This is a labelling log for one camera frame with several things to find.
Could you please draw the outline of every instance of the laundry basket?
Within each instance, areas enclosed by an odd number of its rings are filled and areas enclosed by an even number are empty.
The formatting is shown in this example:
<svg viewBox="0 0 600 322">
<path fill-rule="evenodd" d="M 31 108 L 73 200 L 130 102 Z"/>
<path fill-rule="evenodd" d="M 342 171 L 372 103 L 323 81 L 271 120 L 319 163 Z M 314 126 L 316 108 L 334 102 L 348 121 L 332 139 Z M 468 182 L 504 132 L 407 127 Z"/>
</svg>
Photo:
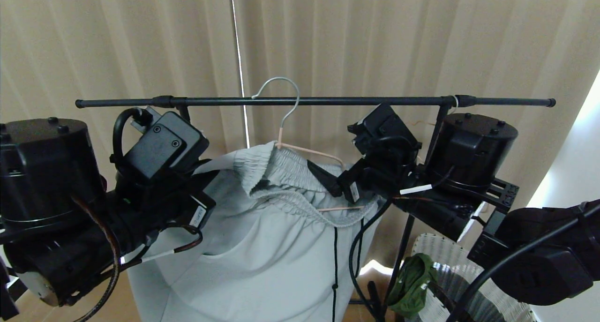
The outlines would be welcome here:
<svg viewBox="0 0 600 322">
<path fill-rule="evenodd" d="M 467 259 L 467 250 L 435 234 L 422 234 L 416 239 L 412 255 L 417 253 L 431 257 L 437 269 L 437 282 L 453 301 L 458 301 L 469 284 L 483 271 L 483 268 Z M 536 322 L 529 305 L 506 295 L 491 279 L 481 286 L 466 310 L 476 322 Z M 448 309 L 428 290 L 426 306 L 407 321 L 444 322 L 449 315 Z"/>
</svg>

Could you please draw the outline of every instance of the wooden floor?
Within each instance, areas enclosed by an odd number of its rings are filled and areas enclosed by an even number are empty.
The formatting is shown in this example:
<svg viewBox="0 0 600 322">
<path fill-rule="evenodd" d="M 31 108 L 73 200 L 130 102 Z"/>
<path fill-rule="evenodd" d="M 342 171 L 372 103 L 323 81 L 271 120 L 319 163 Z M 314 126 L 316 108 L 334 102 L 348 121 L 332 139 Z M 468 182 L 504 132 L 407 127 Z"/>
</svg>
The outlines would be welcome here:
<svg viewBox="0 0 600 322">
<path fill-rule="evenodd" d="M 359 277 L 363 292 L 367 292 L 369 280 L 375 281 L 380 297 L 384 297 L 389 276 L 381 275 L 375 270 Z M 40 301 L 37 296 L 27 291 L 17 301 L 21 314 L 11 318 L 9 322 L 72 322 L 87 313 L 99 300 L 105 291 L 107 282 L 97 286 L 90 294 L 84 296 L 73 307 L 50 307 Z M 373 318 L 362 305 L 348 305 L 343 322 L 371 322 Z M 121 274 L 113 294 L 104 307 L 89 320 L 90 322 L 141 322 L 133 295 L 129 288 L 127 273 Z M 394 321 L 394 314 L 388 311 L 386 321 Z"/>
</svg>

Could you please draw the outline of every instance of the beige curtain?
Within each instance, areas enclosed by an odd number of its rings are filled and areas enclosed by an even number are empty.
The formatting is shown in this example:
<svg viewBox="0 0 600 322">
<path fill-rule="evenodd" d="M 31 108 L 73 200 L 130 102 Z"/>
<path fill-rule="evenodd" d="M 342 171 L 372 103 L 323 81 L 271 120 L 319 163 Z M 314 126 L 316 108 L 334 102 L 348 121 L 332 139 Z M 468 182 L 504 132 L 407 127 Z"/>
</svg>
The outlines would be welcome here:
<svg viewBox="0 0 600 322">
<path fill-rule="evenodd" d="M 109 181 L 122 108 L 77 109 L 76 99 L 240 95 L 231 0 L 0 0 L 0 8 L 2 122 L 85 121 Z M 189 112 L 210 140 L 206 157 L 246 146 L 240 107 Z M 126 149 L 138 137 L 127 128 Z"/>
<path fill-rule="evenodd" d="M 600 0 L 234 0 L 246 96 L 272 76 L 302 96 L 556 98 L 553 109 L 476 106 L 519 129 L 499 177 L 521 186 L 516 207 L 537 188 L 600 68 Z M 285 82 L 264 96 L 292 96 Z M 370 106 L 303 106 L 284 139 L 352 162 L 345 127 Z M 252 144 L 274 140 L 289 107 L 248 108 Z M 410 124 L 435 121 L 435 108 L 399 107 Z M 433 127 L 411 127 L 424 142 Z M 405 213 L 383 217 L 372 258 L 392 263 Z M 417 223 L 416 234 L 428 229 Z M 469 246 L 478 232 L 465 239 Z"/>
</svg>

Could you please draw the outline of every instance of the clothes rack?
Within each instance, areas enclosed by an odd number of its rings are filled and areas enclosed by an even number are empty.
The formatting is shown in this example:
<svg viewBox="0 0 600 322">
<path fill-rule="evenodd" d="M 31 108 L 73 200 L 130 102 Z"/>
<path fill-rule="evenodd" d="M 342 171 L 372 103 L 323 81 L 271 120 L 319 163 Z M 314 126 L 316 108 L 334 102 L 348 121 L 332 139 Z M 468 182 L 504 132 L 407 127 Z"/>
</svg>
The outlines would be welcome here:
<svg viewBox="0 0 600 322">
<path fill-rule="evenodd" d="M 77 108 L 96 108 L 103 106 L 157 106 L 159 108 L 176 108 L 180 115 L 189 121 L 189 106 L 275 106 L 275 105 L 294 105 L 295 97 L 257 97 L 257 98 L 240 98 L 240 97 L 173 97 L 173 96 L 158 96 L 155 98 L 126 98 L 126 99 L 103 99 L 103 100 L 77 100 L 75 105 Z M 431 144 L 427 151 L 425 164 L 429 163 L 435 141 L 442 127 L 442 121 L 448 115 L 450 108 L 465 108 L 474 105 L 521 105 L 521 106 L 546 106 L 553 107 L 556 104 L 554 98 L 480 98 L 469 95 L 454 95 L 441 97 L 302 97 L 299 105 L 310 106 L 359 106 L 359 105 L 378 105 L 388 103 L 390 105 L 405 105 L 405 106 L 439 106 L 437 117 L 435 118 L 435 127 L 431 136 Z M 398 277 L 398 268 L 406 253 L 408 241 L 411 236 L 414 225 L 414 217 L 409 215 L 405 231 L 400 241 L 394 271 L 388 284 L 386 295 L 381 301 L 377 297 L 375 284 L 369 283 L 369 294 L 371 295 L 371 303 L 381 316 L 384 318 L 387 311 L 386 301 L 390 294 L 394 283 Z"/>
</svg>

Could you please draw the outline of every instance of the vertical blind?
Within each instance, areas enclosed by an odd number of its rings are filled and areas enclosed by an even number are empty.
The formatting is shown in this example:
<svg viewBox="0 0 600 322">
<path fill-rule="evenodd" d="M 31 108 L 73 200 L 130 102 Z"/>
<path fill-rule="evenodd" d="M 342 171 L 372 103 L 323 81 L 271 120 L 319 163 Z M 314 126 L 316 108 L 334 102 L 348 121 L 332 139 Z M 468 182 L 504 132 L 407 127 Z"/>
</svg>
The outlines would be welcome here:
<svg viewBox="0 0 600 322">
<path fill-rule="evenodd" d="M 518 128 L 498 175 L 521 186 L 518 207 L 546 174 L 600 68 L 598 2 L 0 0 L 0 117 L 86 121 L 111 180 L 112 123 L 122 109 L 76 109 L 77 98 L 237 97 L 241 81 L 251 96 L 272 76 L 293 79 L 302 96 L 556 98 L 552 109 L 457 111 Z M 263 96 L 293 96 L 293 90 L 274 82 Z M 301 106 L 286 122 L 284 140 L 354 162 L 358 152 L 346 126 L 370 109 Z M 426 150 L 437 110 L 395 109 Z M 288 110 L 248 107 L 250 144 L 274 140 Z M 246 146 L 242 108 L 190 113 L 210 139 L 206 157 Z M 137 136 L 128 131 L 126 146 Z M 391 262 L 404 219 L 399 210 L 386 213 L 371 257 Z M 413 236 L 427 230 L 417 223 Z"/>
</svg>

